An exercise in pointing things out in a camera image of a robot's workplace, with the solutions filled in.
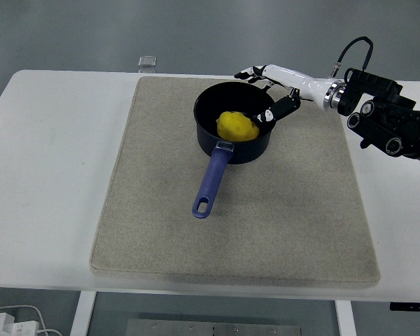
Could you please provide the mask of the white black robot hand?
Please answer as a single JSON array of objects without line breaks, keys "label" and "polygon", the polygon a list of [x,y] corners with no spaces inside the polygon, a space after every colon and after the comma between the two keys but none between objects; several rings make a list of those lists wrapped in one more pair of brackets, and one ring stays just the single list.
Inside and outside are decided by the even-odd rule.
[{"label": "white black robot hand", "polygon": [[247,80],[249,83],[268,80],[273,85],[280,85],[290,90],[289,95],[251,118],[261,126],[289,116],[300,108],[302,100],[316,102],[324,111],[333,109],[335,108],[335,93],[343,87],[343,82],[336,78],[313,78],[273,64],[252,66],[236,73],[234,77]]}]

